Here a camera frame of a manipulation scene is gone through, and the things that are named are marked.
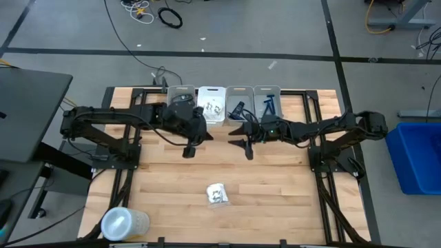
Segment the yellow cable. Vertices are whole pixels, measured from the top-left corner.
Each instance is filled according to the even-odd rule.
[[[0,59],[0,62],[2,62],[2,63],[5,64],[5,65],[9,65],[9,66],[11,66],[11,64],[9,64],[8,62],[6,62],[4,59]]]
[[[371,11],[372,4],[373,4],[373,0],[371,1],[371,4],[369,4],[369,8],[367,8],[366,17],[365,17],[365,27],[367,32],[369,32],[369,34],[384,34],[391,31],[391,28],[388,28],[383,31],[372,31],[369,29],[369,27],[367,26],[367,19],[369,18],[369,12]]]

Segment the wooden tabletop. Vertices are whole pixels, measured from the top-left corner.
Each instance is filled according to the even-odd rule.
[[[114,89],[112,107],[130,105],[132,88]],[[335,90],[318,90],[322,118],[340,115]],[[165,101],[164,94],[149,94],[148,103]],[[312,116],[315,116],[312,102]],[[305,121],[300,96],[282,96],[284,118]],[[129,208],[146,212],[150,230],[130,241],[229,242],[278,244],[325,244],[316,179],[309,168],[307,150],[282,142],[255,144],[254,160],[230,145],[227,133],[234,127],[213,128],[214,141],[205,141],[196,156],[182,158],[182,147],[169,145],[151,131],[143,137],[139,168],[135,171]],[[106,125],[105,131],[123,136],[123,125]],[[174,142],[181,137],[161,132]],[[327,135],[328,140],[341,134]],[[92,184],[79,230],[86,235],[109,205],[114,170],[102,173]],[[340,208],[349,222],[370,240],[357,181],[346,173],[334,173]],[[210,208],[205,190],[224,183],[231,205]],[[330,213],[334,240],[334,217]]]

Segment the black floor tape line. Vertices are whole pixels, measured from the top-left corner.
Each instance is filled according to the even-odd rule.
[[[352,110],[351,99],[349,97],[349,90],[347,88],[347,82],[345,78],[345,72],[343,71],[342,60],[337,46],[337,38],[334,32],[334,26],[332,25],[331,13],[329,11],[329,6],[327,0],[321,0],[323,14],[325,16],[326,27],[328,30],[329,42],[331,43],[331,48],[334,56],[334,63],[336,64],[338,82],[340,84],[340,90],[342,92],[343,103],[345,104],[345,109],[350,108]],[[362,153],[361,145],[354,145],[353,152],[355,159],[364,164],[364,156]],[[373,210],[373,202],[370,194],[368,175],[366,174],[360,181],[360,186],[362,190],[363,205],[366,209],[366,217],[369,226],[369,233],[371,234],[371,239],[374,243],[380,243],[380,232],[378,231],[378,223],[376,220],[375,211]]]
[[[14,24],[14,26],[11,29],[11,31],[9,31],[9,34],[6,37],[5,42],[3,42],[3,45],[1,45],[1,48],[0,48],[0,58],[6,52],[9,44],[11,44],[11,41],[13,40],[14,36],[19,31],[19,28],[20,28],[21,24],[24,22],[26,16],[28,15],[28,13],[29,13],[31,7],[34,5],[34,3],[35,3],[35,0],[29,0],[29,2],[26,5],[25,9],[20,14],[20,17],[18,18],[17,22]]]
[[[48,49],[48,48],[6,48],[5,53],[18,54],[61,54],[61,55],[110,55],[130,56],[126,50],[88,50],[88,49]],[[188,58],[231,58],[231,59],[287,59],[300,61],[334,62],[333,56],[303,54],[273,54],[244,52],[172,52],[172,51],[132,51],[135,56],[163,56]],[[374,58],[375,63],[405,65],[441,65],[441,60],[426,61],[424,59],[386,59]],[[373,63],[372,58],[341,56],[343,63]]]

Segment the blue plastic crate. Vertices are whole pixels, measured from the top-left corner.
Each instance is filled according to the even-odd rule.
[[[441,194],[441,123],[400,123],[386,142],[405,194]]]

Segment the white cable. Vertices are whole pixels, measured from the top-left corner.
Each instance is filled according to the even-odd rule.
[[[143,5],[143,2],[147,2],[147,6],[142,6],[142,5]],[[148,2],[148,1],[137,1],[137,2],[133,3],[133,4],[130,5],[130,6],[127,6],[127,5],[124,4],[123,1],[121,1],[121,5],[125,8],[125,11],[130,12],[130,8],[131,8],[133,5],[135,5],[135,6],[138,7],[138,8],[147,8],[147,7],[149,6],[149,2]]]
[[[150,14],[150,13],[145,13],[145,12],[142,12],[142,13],[141,13],[143,16],[145,16],[145,15],[150,16],[150,17],[152,18],[152,20],[151,20],[150,22],[144,22],[144,21],[141,21],[141,20],[137,19],[136,16],[134,17],[133,14],[132,14],[132,13],[136,13],[136,12],[138,12],[138,10],[134,10],[135,7],[137,7],[137,8],[144,8],[144,9],[148,8],[149,5],[150,5],[150,3],[149,3],[148,1],[137,1],[137,2],[133,3],[133,4],[130,5],[130,6],[125,5],[125,4],[121,1],[121,5],[124,7],[125,11],[129,12],[130,17],[131,17],[133,20],[135,20],[135,21],[138,21],[138,22],[140,22],[140,23],[142,23],[142,24],[151,24],[151,23],[154,21],[154,16],[153,16],[153,14]]]
[[[429,2],[427,2],[426,5],[424,6],[424,8],[422,9],[422,19],[423,20],[426,19],[426,8],[427,8],[428,4],[429,4]],[[420,33],[418,34],[418,46],[421,46],[421,33],[423,30],[424,30],[424,27],[420,30]],[[424,48],[420,48],[420,51],[424,55],[426,54],[426,52],[424,51]]]
[[[133,7],[136,5],[137,3],[134,3],[133,5],[132,5],[132,7],[130,8],[130,17],[133,19],[133,20],[135,20],[135,21],[138,21],[138,22],[140,22],[140,23],[142,23],[142,24],[151,24],[153,21],[154,21],[154,16],[153,16],[153,14],[150,14],[150,13],[144,13],[144,12],[142,12],[141,14],[143,15],[143,16],[145,16],[145,15],[148,15],[148,16],[151,16],[151,18],[152,18],[152,20],[150,21],[150,22],[144,22],[144,21],[141,21],[141,20],[138,20],[136,17],[134,17],[133,16]],[[148,1],[142,1],[140,4],[139,4],[139,6],[137,6],[138,8],[148,8],[148,6],[149,6],[149,2]]]

